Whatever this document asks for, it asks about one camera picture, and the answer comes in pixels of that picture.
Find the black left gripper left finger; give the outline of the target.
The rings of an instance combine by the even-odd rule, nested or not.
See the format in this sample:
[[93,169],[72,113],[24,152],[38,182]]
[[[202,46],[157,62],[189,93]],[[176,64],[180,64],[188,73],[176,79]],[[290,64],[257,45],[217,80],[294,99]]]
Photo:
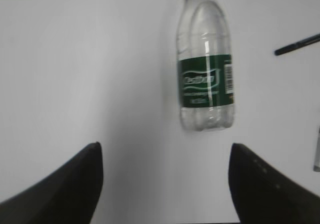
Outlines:
[[102,187],[102,146],[95,142],[40,182],[1,202],[0,222],[89,224]]

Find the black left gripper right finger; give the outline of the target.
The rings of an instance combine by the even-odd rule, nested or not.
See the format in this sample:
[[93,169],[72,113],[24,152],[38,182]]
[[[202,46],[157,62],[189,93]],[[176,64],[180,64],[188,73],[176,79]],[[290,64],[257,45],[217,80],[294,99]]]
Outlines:
[[241,143],[231,146],[228,185],[242,224],[318,224],[320,197]]

